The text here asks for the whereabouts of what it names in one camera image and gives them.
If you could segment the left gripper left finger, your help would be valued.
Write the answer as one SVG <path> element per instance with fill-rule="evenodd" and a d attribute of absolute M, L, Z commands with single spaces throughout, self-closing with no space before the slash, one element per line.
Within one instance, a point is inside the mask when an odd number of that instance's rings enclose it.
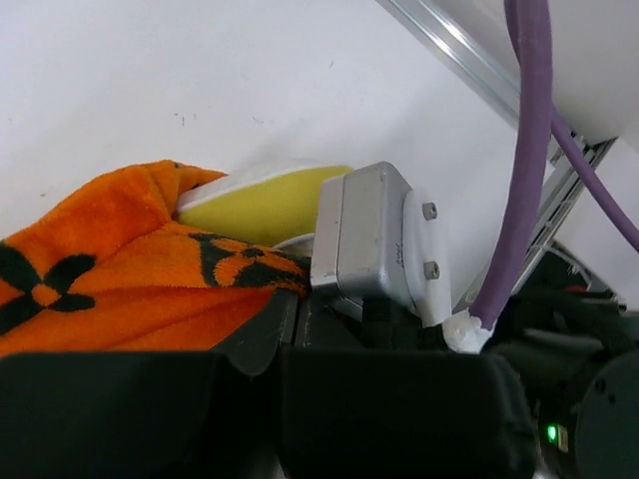
<path fill-rule="evenodd" d="M 246 323 L 213 348 L 242 375 L 264 374 L 281 345 L 293 342 L 299 313 L 294 293 L 274 293 Z"/>

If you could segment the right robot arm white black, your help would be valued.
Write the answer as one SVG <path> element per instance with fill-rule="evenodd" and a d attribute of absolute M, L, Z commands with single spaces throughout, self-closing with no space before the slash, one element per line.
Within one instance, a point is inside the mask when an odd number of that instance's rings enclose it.
<path fill-rule="evenodd" d="M 543 472 L 635 478 L 638 314 L 562 248 L 534 252 L 486 348 L 519 375 Z"/>

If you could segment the cream white pillow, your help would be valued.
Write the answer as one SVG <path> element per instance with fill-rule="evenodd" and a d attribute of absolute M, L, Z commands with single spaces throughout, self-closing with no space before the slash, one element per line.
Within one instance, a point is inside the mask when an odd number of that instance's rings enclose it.
<path fill-rule="evenodd" d="M 313 234 L 323 183 L 351 171 L 303 159 L 253 162 L 181 194 L 176 218 L 215 235 L 276 246 Z"/>

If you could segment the orange patterned pillowcase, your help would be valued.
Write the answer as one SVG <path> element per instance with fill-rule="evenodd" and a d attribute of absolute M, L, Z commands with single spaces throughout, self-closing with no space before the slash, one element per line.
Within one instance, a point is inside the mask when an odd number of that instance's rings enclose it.
<path fill-rule="evenodd" d="M 307 260 L 177 223 L 216 171 L 173 161 L 102 175 L 1 242 L 1 352 L 207 350 L 278 290 L 309 292 Z"/>

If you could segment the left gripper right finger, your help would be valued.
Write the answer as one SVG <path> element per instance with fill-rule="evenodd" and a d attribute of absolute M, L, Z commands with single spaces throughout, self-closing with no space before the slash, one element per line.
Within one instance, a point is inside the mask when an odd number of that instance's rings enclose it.
<path fill-rule="evenodd" d="M 294 347 L 311 349 L 363 349 L 343 319 L 321 296 L 314 293 L 302 301 L 298 313 Z"/>

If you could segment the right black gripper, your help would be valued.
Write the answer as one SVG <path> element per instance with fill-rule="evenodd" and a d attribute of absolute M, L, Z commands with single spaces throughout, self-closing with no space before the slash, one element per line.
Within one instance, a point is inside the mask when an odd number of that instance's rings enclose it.
<path fill-rule="evenodd" d="M 528 396 L 577 399 L 606 364 L 638 351 L 638 319 L 585 266 L 547 246 L 505 306 L 491 351 L 519 374 Z"/>

